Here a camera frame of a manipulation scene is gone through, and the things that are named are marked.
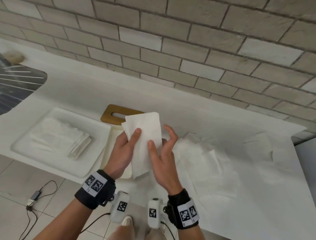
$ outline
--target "crumpled paper towel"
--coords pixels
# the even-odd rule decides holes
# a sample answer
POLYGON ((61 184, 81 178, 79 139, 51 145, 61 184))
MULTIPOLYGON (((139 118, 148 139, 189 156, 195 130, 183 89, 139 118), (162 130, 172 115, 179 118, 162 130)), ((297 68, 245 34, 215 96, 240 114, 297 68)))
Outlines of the crumpled paper towel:
POLYGON ((88 133, 52 117, 44 118, 30 133, 31 146, 76 159, 89 145, 88 133))
POLYGON ((248 137, 243 143, 262 179, 269 184, 283 180, 283 172, 292 172, 287 145, 281 136, 263 132, 248 137))
POLYGON ((140 139, 137 141, 134 148, 132 158, 132 173, 133 178, 143 175, 152 169, 151 161, 147 149, 147 142, 153 140, 158 154, 162 148, 161 126, 159 114, 157 112, 143 113, 125 116, 126 122, 122 123, 122 127, 127 135, 128 140, 136 128, 142 130, 140 139))
POLYGON ((192 133, 179 139, 174 147, 176 162, 183 162, 197 196, 236 197, 237 172, 216 139, 200 139, 192 133))

